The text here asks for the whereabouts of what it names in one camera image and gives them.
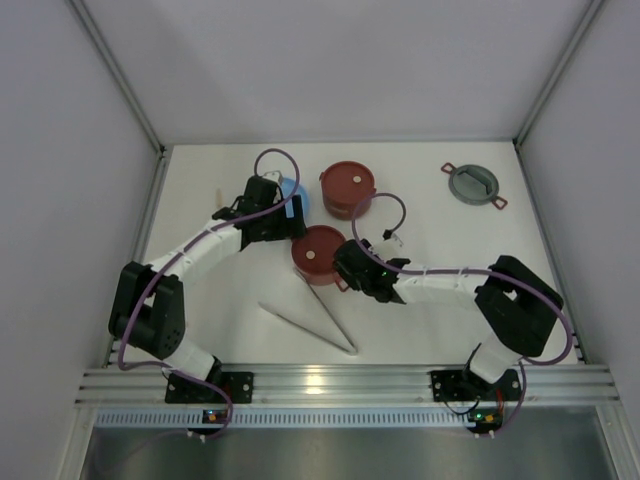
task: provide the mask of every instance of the black mounting bracket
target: black mounting bracket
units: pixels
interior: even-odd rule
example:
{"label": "black mounting bracket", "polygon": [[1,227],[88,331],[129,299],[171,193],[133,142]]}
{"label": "black mounting bracket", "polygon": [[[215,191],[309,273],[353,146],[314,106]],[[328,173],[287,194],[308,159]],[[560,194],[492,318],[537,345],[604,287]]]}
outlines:
{"label": "black mounting bracket", "polygon": [[[253,398],[253,372],[221,372],[216,382],[233,403],[247,404]],[[190,382],[171,374],[164,395],[165,403],[225,403],[224,399],[210,388]]]}
{"label": "black mounting bracket", "polygon": [[475,402],[496,400],[496,390],[502,393],[502,399],[505,402],[516,402],[522,395],[522,386],[518,378],[518,372],[515,370],[507,370],[504,375],[491,388],[484,392],[475,388],[470,388],[469,380],[463,369],[452,370],[434,370],[429,372],[431,375],[431,389],[433,391],[433,400],[439,403],[451,402]]}

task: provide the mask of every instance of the red pot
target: red pot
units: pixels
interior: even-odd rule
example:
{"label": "red pot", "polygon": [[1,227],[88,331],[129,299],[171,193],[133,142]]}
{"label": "red pot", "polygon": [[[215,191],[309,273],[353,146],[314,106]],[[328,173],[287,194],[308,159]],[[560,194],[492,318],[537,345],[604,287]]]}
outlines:
{"label": "red pot", "polygon": [[293,262],[311,285],[331,285],[338,275],[333,269],[333,255],[345,241],[344,235],[333,227],[309,227],[307,234],[291,245]]}
{"label": "red pot", "polygon": [[[340,220],[350,220],[356,206],[375,193],[375,178],[371,170],[357,162],[338,162],[320,174],[322,201],[327,211]],[[371,202],[363,205],[363,215]]]}

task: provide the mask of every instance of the blue object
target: blue object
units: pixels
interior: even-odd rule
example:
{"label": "blue object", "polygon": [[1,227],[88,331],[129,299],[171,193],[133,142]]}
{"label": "blue object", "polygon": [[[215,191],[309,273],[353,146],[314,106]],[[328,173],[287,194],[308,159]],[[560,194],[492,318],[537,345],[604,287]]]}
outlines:
{"label": "blue object", "polygon": [[[292,178],[284,177],[282,179],[282,184],[280,188],[282,189],[282,195],[286,198],[293,190],[293,186],[296,184],[296,181]],[[304,189],[302,185],[298,185],[298,190],[296,190],[296,195],[300,195],[300,200],[302,200],[302,214],[305,218],[307,218],[307,213],[309,213],[309,195],[307,191]],[[291,200],[287,202],[284,206],[287,212],[287,218],[293,218],[293,205],[291,205]]]}

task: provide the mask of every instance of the metal frame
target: metal frame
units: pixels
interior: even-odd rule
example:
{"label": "metal frame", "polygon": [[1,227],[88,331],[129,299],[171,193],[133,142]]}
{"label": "metal frame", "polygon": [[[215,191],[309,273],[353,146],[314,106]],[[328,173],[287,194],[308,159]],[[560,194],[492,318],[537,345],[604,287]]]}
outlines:
{"label": "metal frame", "polygon": [[[160,142],[84,0],[65,0],[65,2],[96,48],[125,102],[131,108],[133,116],[158,153],[158,163],[149,189],[147,204],[142,213],[135,245],[131,252],[132,258],[141,259],[149,239],[171,150],[167,151]],[[571,296],[568,295],[570,292],[558,266],[557,254],[539,209],[527,166],[520,158],[519,149],[606,3],[607,0],[590,0],[514,138],[514,146],[524,172],[547,255],[555,280],[567,298],[569,314],[574,311],[571,308]],[[104,368],[89,370],[82,379],[76,398],[74,425],[70,431],[57,478],[79,477],[94,426],[108,428],[143,424],[145,428],[166,428],[199,424],[197,417],[201,414],[202,406],[168,406],[163,403],[166,381],[157,370],[139,369],[125,373],[110,364],[110,357],[117,348],[117,343],[110,342]],[[320,427],[424,428],[425,426],[459,425],[458,418],[451,418],[451,415],[442,416],[445,415],[442,407],[432,401],[432,386],[427,373],[433,369],[445,368],[444,366],[227,365],[226,367],[229,370],[251,370],[255,373],[254,403],[236,407],[239,420],[235,426],[243,428],[286,427],[287,425],[288,428],[308,427],[308,419],[316,419],[317,426]],[[619,477],[640,478],[638,448],[613,378],[606,366],[585,364],[546,368],[530,366],[526,368],[526,372],[529,386],[523,408],[536,406],[596,408],[603,436]],[[355,417],[360,413],[382,414],[383,417],[380,417],[382,420],[374,417],[373,421],[371,416]],[[333,417],[329,421],[326,420],[327,417],[318,417],[325,414],[342,415],[340,418],[345,420],[335,423],[331,420]],[[167,415],[177,416],[172,417],[173,420],[168,420]]]}
{"label": "metal frame", "polygon": [[545,82],[542,84],[542,88],[540,89],[540,92],[538,92],[538,95],[536,96],[536,99],[534,100],[533,105],[529,109],[529,113],[527,113],[525,120],[522,123],[522,126],[520,127],[520,130],[518,130],[518,133],[513,139],[513,142],[516,145],[516,147],[522,146],[524,141],[527,139],[527,136],[529,135],[534,125],[536,124],[538,118],[540,117],[542,110],[544,109],[545,105],[551,98],[551,95],[553,94],[553,92],[558,87],[560,80],[562,79],[562,77],[564,76],[564,73],[566,72],[567,68],[571,64],[571,61],[574,59],[574,57],[576,56],[576,53],[584,43],[587,33],[589,33],[589,31],[591,30],[591,27],[593,27],[593,25],[595,24],[596,20],[598,19],[600,13],[604,9],[607,2],[608,0],[590,0],[589,1],[589,4],[583,11],[582,16],[580,17],[578,23],[576,24],[575,28],[571,32],[571,35],[569,36],[567,43],[560,50],[558,59],[556,60],[556,63],[553,65],[553,68],[551,69],[551,73],[549,74]]}

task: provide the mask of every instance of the gray pot lid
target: gray pot lid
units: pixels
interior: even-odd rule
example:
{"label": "gray pot lid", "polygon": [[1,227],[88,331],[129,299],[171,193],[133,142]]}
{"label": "gray pot lid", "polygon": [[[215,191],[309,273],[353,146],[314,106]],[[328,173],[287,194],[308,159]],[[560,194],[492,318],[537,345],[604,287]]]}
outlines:
{"label": "gray pot lid", "polygon": [[485,205],[498,196],[500,185],[490,170],[479,165],[464,165],[451,172],[449,189],[464,203]]}

